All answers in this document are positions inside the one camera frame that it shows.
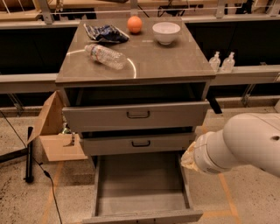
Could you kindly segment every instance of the open drawer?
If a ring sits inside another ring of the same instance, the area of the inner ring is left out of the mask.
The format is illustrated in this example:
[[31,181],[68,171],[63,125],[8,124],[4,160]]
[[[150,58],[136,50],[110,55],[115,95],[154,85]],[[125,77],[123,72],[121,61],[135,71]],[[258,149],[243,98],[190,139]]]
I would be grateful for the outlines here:
[[176,151],[98,157],[93,217],[83,223],[197,221],[179,160]]

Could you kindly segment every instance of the small bottle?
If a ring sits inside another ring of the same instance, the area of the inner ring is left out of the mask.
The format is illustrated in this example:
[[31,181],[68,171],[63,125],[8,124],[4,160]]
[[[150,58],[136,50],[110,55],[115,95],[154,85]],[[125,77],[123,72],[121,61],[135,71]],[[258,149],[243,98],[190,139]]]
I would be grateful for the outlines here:
[[234,52],[231,52],[228,56],[228,58],[224,59],[221,70],[226,73],[231,73],[233,71],[235,60],[234,60]]
[[89,53],[93,60],[101,62],[102,64],[113,67],[114,69],[123,69],[127,59],[121,52],[116,52],[103,45],[86,45],[85,50]]
[[219,66],[221,64],[219,54],[219,52],[216,52],[216,54],[209,60],[209,63],[215,72],[218,72]]
[[61,134],[71,134],[71,130],[70,130],[67,122],[63,122],[62,131],[60,133]]

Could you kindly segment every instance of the drawer cabinet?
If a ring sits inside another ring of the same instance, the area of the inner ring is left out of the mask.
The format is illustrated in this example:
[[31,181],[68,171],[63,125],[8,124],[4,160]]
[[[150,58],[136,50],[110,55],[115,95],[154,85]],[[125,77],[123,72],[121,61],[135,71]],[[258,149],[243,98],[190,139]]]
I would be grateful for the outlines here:
[[[154,40],[152,26],[181,27],[170,45]],[[124,69],[97,65],[83,51],[84,24],[111,24],[126,31],[126,19],[81,21],[56,84],[63,114],[94,159],[94,211],[84,223],[171,224],[197,221],[180,154],[195,139],[209,103],[214,71],[179,17],[143,18],[143,30],[120,45]]]

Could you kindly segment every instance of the open cardboard box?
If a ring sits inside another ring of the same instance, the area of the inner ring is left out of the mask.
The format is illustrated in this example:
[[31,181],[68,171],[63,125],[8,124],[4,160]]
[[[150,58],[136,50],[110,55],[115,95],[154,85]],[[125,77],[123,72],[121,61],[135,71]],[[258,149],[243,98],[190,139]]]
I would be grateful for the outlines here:
[[77,134],[74,145],[70,145],[71,134],[60,134],[63,126],[63,102],[58,92],[54,92],[44,103],[34,124],[28,143],[38,137],[49,161],[87,159]]

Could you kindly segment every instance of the spray bottle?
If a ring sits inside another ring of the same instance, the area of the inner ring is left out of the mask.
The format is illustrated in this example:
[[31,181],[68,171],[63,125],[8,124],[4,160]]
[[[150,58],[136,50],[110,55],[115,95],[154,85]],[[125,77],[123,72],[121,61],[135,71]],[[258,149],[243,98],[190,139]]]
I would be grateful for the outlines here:
[[222,66],[221,66],[221,71],[226,72],[226,73],[231,73],[233,71],[234,65],[235,65],[235,60],[234,60],[234,52],[231,52],[228,56],[228,58],[224,59]]
[[216,52],[216,54],[209,60],[209,63],[215,72],[218,71],[220,63],[221,63],[219,54],[220,54],[219,52]]

